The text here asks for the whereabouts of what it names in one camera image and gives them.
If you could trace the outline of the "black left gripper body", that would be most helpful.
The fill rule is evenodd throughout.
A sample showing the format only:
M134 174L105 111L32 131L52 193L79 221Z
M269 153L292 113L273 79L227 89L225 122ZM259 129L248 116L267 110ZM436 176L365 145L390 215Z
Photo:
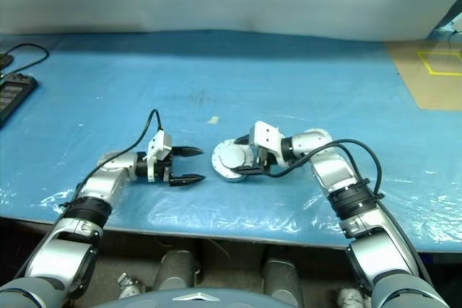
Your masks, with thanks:
M147 179L149 182L169 182L173 166L173 155L168 154L164 159L147 158Z

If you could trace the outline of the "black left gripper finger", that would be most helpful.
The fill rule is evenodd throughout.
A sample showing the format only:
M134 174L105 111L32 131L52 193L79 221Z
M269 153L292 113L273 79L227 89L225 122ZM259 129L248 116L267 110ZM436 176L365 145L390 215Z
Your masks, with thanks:
M174 146L172 155L175 157L193 157L203 154L203 151L193 146Z
M169 185L171 187L187 186L187 185L192 185L194 183L201 182L205 178L206 178L205 176L197 175L197 174L181 175L179 177L170 176L169 177Z

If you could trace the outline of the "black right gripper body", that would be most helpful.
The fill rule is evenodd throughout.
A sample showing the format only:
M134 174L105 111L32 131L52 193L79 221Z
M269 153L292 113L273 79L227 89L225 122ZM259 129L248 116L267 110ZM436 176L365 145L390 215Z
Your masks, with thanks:
M272 149L267 149L263 146L258 146L256 149L256 164L258 174L260 175L273 175L271 171L274 165L278 165L279 153Z

